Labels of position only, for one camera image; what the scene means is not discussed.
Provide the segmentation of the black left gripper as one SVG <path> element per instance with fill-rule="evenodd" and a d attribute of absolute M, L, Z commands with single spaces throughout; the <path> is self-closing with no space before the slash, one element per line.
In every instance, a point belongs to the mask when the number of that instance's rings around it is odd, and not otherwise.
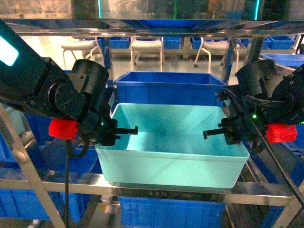
<path fill-rule="evenodd" d="M 94 109 L 88 109 L 85 118 L 78 123 L 78 133 L 84 143 L 114 146 L 116 134 L 138 134 L 138 126 L 134 128 L 116 128 L 117 121 L 103 116 Z"/>

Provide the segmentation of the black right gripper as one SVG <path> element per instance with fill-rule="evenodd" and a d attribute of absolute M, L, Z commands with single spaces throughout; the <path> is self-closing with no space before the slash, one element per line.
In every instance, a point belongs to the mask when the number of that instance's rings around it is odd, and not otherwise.
<path fill-rule="evenodd" d="M 212 135 L 223 134 L 228 145 L 240 144 L 240 142 L 253 142 L 258 138 L 257 131 L 252 122 L 261 132 L 264 130 L 264 124 L 256 114 L 251 118 L 246 118 L 243 113 L 225 112 L 225 118 L 218 124 L 220 129 L 207 130 L 203 132 L 204 139 Z"/>

